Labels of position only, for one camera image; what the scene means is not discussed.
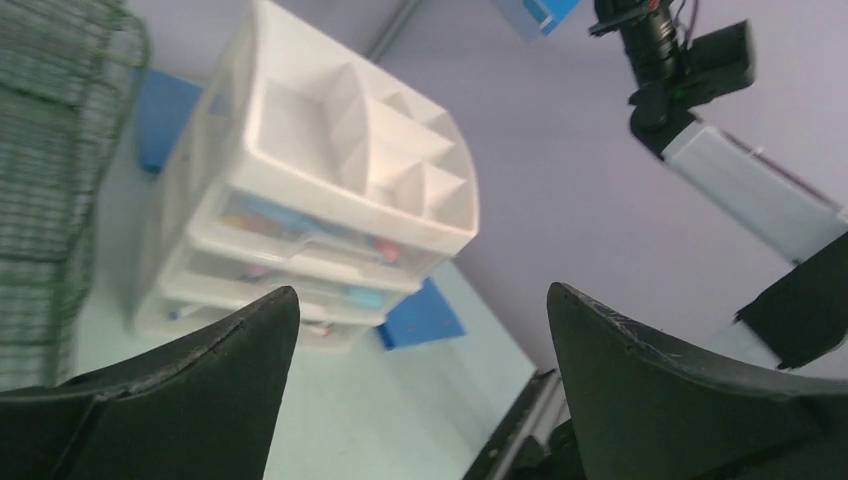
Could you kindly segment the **pink highlighter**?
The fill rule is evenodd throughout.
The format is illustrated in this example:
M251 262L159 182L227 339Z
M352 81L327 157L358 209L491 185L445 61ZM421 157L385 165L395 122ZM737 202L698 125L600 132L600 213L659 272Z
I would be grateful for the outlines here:
M382 262L396 265L400 261L403 251L398 243L381 237L371 237L370 242L380 254Z

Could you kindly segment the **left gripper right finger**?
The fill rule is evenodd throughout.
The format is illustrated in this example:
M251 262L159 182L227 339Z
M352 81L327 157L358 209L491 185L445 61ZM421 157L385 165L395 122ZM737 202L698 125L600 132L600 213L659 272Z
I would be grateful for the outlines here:
M590 479L843 479L847 384L734 360L565 283L547 315Z

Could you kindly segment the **light blue highlighter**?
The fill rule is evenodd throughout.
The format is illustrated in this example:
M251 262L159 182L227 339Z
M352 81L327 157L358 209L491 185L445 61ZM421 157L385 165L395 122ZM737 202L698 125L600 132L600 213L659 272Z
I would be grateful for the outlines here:
M289 208L256 198L243 201L251 224L266 233L278 235L316 234L320 225L311 217Z

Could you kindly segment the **clear blue tip highlighter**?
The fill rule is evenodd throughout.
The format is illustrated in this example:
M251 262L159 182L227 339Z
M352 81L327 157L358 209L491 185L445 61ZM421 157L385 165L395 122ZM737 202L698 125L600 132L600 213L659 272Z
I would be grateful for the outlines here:
M357 308L378 310L386 302L385 292L361 286L347 286L345 290L346 302Z

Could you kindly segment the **white plastic drawer organizer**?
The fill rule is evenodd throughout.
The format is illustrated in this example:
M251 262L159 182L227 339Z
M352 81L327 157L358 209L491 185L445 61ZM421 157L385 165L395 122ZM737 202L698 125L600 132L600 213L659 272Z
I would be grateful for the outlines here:
M256 198L320 233L253 226ZM159 174L129 324L172 340L267 293L297 294L304 350L341 353L382 325L480 229L452 115L272 1L254 1ZM371 237L402 248L382 262ZM385 292L381 309L347 286Z

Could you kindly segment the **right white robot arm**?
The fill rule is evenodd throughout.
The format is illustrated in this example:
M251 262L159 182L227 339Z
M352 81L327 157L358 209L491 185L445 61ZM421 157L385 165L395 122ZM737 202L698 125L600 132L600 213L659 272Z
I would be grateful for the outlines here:
M847 339L847 210L696 108L756 78L751 24L680 32L667 1L598 1L592 36L617 33L637 84L633 137L790 264L735 315L739 348L796 370Z

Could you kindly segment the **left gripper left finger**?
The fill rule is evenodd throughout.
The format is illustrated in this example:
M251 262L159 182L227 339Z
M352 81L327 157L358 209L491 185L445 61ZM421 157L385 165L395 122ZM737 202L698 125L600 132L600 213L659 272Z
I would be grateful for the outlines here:
M281 287L143 354L1 396L5 479L260 479L300 325Z

